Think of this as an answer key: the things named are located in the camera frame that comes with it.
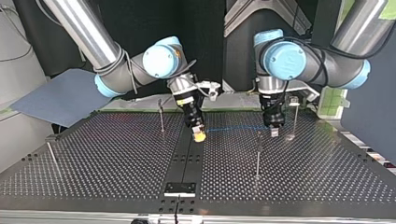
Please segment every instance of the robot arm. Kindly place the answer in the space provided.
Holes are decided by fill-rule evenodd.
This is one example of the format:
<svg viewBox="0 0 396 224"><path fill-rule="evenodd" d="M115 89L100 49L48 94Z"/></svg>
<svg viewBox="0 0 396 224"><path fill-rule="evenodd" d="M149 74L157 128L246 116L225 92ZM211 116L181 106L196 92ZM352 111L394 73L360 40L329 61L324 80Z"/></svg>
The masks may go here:
<svg viewBox="0 0 396 224"><path fill-rule="evenodd" d="M283 101L278 99L284 97L287 83L297 80L339 89L360 87L371 70L368 54L394 26L393 20L381 18L387 3L356 0L332 40L332 49L284 37L281 30L256 34L254 49L264 124L283 126Z"/></svg>
<svg viewBox="0 0 396 224"><path fill-rule="evenodd" d="M86 0L45 0L45 3L92 63L99 92L115 97L157 79L168 79L168 87L183 109L195 141L205 140L203 95L216 100L219 84L194 82L189 72L192 64L187 63L177 37L160 40L130 59L110 37Z"/></svg>

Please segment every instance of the blue joint cap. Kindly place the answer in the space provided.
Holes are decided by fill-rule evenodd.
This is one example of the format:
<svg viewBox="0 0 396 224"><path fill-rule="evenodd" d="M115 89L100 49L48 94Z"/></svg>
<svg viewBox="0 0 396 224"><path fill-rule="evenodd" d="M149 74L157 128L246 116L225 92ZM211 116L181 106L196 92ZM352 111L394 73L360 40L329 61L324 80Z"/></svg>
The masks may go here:
<svg viewBox="0 0 396 224"><path fill-rule="evenodd" d="M355 76L350 82L348 82L346 85L339 87L339 89L347 89L347 90L353 90L357 89L361 85L366 82L369 73L371 72L371 65L370 62L367 60L363 61L363 68L359 72L357 76Z"/></svg>
<svg viewBox="0 0 396 224"><path fill-rule="evenodd" d="M277 39L283 36L283 31L281 29L270 30L259 32L254 35L254 47L260 45L261 43Z"/></svg>
<svg viewBox="0 0 396 224"><path fill-rule="evenodd" d="M181 46L180 41L178 40L178 38L176 36L166 37L160 41L157 41L157 43L155 43L155 45L179 45L179 46Z"/></svg>
<svg viewBox="0 0 396 224"><path fill-rule="evenodd" d="M292 80L305 70L306 55L300 46L282 41L275 43L265 52L262 64L271 76Z"/></svg>
<svg viewBox="0 0 396 224"><path fill-rule="evenodd" d="M170 45L180 45L177 37L160 40L144 53L143 67L152 77L167 78L176 72L180 63L180 53Z"/></svg>
<svg viewBox="0 0 396 224"><path fill-rule="evenodd" d="M103 83L99 75L95 76L95 84L99 92L102 93L102 95L104 95L105 97L113 98L125 94L111 90L107 85L105 85L105 83Z"/></svg>

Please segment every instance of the silver arm tube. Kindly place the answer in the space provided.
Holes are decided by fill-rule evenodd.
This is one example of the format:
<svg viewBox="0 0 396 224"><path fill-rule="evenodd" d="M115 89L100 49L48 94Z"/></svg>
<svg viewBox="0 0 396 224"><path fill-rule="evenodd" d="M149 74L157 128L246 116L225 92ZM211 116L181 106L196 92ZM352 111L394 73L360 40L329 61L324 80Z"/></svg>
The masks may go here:
<svg viewBox="0 0 396 224"><path fill-rule="evenodd" d="M44 1L94 68L107 67L118 59L120 49L86 0Z"/></svg>
<svg viewBox="0 0 396 224"><path fill-rule="evenodd" d="M341 51L363 56L373 48L394 23L381 20L388 0L356 0L338 29L332 45Z"/></svg>

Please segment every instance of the blue cable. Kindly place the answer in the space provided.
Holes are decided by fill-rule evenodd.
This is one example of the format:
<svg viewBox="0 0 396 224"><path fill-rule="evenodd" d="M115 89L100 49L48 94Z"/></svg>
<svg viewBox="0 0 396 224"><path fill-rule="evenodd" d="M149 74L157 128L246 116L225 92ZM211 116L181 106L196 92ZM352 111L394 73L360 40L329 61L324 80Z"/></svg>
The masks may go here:
<svg viewBox="0 0 396 224"><path fill-rule="evenodd" d="M207 129L207 133L214 133L214 132L222 132L222 131L232 131L232 130L240 130L240 129L249 129L249 130L266 130L267 127L263 126L249 126L249 125L236 125L236 126L230 126L230 127L224 127L224 128L212 128L212 129Z"/></svg>

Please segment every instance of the white wall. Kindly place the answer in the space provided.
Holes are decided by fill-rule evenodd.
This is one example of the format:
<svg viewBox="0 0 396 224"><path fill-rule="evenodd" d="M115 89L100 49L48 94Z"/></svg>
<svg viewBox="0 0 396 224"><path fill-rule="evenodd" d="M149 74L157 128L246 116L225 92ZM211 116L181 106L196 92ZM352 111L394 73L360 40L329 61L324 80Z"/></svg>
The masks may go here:
<svg viewBox="0 0 396 224"><path fill-rule="evenodd" d="M0 0L0 4L13 6L10 0ZM24 34L19 18L13 13L8 15ZM29 46L7 20L0 16L0 61L23 55L28 49ZM45 82L44 73L33 51L21 59L0 62L0 105L21 98Z"/></svg>
<svg viewBox="0 0 396 224"><path fill-rule="evenodd" d="M0 4L13 6L11 0L0 0ZM24 34L19 18L12 13L8 15ZM23 55L29 49L6 22L0 16L0 61ZM52 134L50 124L44 120L15 111L4 112L12 102L45 83L44 73L33 51L21 59L0 62L0 173L41 147L45 138Z"/></svg>

